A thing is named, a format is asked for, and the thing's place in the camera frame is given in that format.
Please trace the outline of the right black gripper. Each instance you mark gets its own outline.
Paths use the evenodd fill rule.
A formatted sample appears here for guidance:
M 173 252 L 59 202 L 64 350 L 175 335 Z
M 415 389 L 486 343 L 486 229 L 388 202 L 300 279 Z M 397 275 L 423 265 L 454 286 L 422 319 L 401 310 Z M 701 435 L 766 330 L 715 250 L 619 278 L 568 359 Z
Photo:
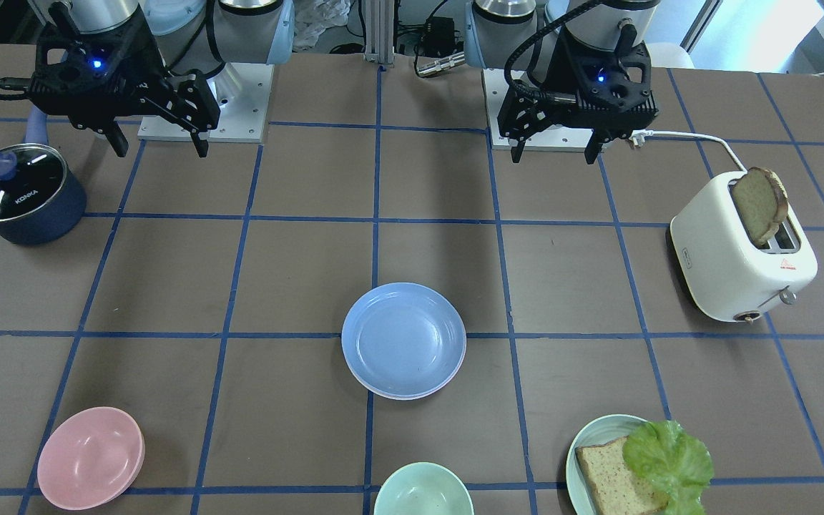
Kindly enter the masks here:
M 220 107 L 208 79 L 191 69 L 170 77 L 138 2 L 42 2 L 48 20 L 29 78 L 0 78 L 0 100 L 32 102 L 102 134 L 118 157 L 127 137 L 119 117 L 157 115 L 189 135 L 200 159 Z

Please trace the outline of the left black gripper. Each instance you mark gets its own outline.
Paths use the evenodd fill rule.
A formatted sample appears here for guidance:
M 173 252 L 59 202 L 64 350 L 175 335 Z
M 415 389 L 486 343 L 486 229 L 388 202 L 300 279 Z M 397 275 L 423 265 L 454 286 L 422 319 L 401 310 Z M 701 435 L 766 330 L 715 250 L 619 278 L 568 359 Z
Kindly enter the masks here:
M 533 83 L 532 77 L 520 79 L 519 83 L 529 90 L 536 89 L 543 97 L 523 97 L 515 88 L 510 88 L 507 92 L 510 102 L 514 99 L 526 101 L 531 107 L 502 107 L 498 117 L 500 136 L 511 146 L 512 162 L 520 163 L 527 140 L 549 126 L 545 113 L 547 117 L 559 115 L 562 124 L 574 121 L 575 127 L 592 128 L 583 156 L 588 165 L 593 165 L 612 131 L 616 127 L 623 130 L 631 127 L 625 123 L 622 113 L 641 104 L 641 100 L 632 92 L 628 105 L 622 102 L 621 107 L 616 108 L 614 100 L 587 92 L 587 76 L 582 72 L 589 65 L 618 69 L 622 77 L 650 86 L 654 95 L 653 67 L 647 46 L 641 41 L 618 54 L 612 50 L 589 48 L 572 36 L 547 36 L 541 49 L 543 56 L 549 59 L 545 77 L 537 84 Z

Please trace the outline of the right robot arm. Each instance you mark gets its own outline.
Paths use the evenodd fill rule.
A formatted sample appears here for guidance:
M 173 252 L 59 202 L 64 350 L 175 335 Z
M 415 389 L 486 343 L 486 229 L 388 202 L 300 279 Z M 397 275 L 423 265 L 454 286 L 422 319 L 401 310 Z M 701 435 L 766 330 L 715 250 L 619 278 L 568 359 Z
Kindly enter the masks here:
M 291 1 L 39 1 L 48 13 L 29 78 L 0 78 L 0 100 L 27 100 L 104 137 L 128 142 L 119 119 L 141 117 L 139 134 L 259 143 L 275 65 L 294 39 Z

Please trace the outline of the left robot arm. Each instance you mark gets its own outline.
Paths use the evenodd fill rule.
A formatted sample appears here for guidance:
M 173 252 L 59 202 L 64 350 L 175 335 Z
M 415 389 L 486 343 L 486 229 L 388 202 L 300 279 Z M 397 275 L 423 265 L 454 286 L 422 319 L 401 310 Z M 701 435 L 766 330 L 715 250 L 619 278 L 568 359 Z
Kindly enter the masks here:
M 500 135 L 519 162 L 526 141 L 553 126 L 591 131 L 592 165 L 604 146 L 659 114 L 644 33 L 657 1 L 470 1 L 463 44 L 471 67 L 499 69 L 507 88 Z

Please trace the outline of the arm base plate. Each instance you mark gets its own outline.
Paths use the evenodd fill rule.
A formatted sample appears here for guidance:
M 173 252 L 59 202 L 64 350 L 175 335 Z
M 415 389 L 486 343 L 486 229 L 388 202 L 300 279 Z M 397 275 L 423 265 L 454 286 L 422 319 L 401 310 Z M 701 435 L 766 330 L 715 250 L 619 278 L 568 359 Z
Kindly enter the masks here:
M 218 126 L 200 133 L 199 138 L 211 143 L 262 144 L 275 68 L 269 64 L 227 63 L 218 75 L 208 79 L 220 107 L 220 119 Z M 144 140 L 192 142 L 190 132 L 159 115 L 144 115 L 137 134 Z
M 587 92 L 614 100 L 616 108 L 621 107 L 622 102 L 628 105 L 632 92 L 641 100 L 641 104 L 622 113 L 625 123 L 631 127 L 626 130 L 616 127 L 612 136 L 604 137 L 599 144 L 599 152 L 609 149 L 617 138 L 647 129 L 657 118 L 659 108 L 650 86 L 633 82 L 630 77 L 622 77 L 618 69 L 606 66 L 585 66 L 582 73 L 587 76 Z M 562 124 L 559 115 L 547 117 L 526 101 L 510 102 L 503 69 L 485 69 L 483 83 L 494 149 L 584 152 L 591 144 L 592 128 L 575 127 L 574 121 Z

